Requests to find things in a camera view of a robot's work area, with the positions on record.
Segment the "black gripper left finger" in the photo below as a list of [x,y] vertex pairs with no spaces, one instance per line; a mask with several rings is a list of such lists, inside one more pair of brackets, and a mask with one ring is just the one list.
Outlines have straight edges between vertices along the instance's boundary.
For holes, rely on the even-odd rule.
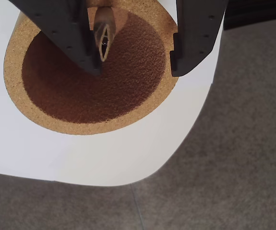
[[71,61],[99,75],[101,60],[86,0],[11,0]]

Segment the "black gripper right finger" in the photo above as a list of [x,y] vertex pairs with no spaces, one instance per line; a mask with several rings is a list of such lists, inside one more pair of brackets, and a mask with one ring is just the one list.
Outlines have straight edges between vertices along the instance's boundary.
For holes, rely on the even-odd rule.
[[178,31],[170,51],[171,73],[182,77],[213,50],[227,0],[176,0]]

